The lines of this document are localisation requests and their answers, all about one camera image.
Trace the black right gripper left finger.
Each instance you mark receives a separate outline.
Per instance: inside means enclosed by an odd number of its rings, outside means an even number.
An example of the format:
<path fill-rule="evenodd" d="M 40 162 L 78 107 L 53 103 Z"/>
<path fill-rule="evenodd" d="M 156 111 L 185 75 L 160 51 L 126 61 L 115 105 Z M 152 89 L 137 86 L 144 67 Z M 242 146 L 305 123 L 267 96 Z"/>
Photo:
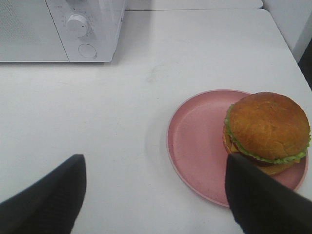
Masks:
<path fill-rule="evenodd" d="M 84 155 L 73 155 L 36 183 L 1 202 L 2 234 L 69 234 L 86 193 Z"/>

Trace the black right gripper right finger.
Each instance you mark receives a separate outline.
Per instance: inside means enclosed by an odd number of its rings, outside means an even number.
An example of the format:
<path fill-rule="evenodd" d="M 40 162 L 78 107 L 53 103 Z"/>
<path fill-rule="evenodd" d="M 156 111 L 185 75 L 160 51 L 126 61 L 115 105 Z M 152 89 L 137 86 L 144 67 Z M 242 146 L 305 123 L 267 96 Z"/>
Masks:
<path fill-rule="evenodd" d="M 228 155 L 225 192 L 234 220 L 245 234 L 312 232 L 312 202 L 239 153 Z"/>

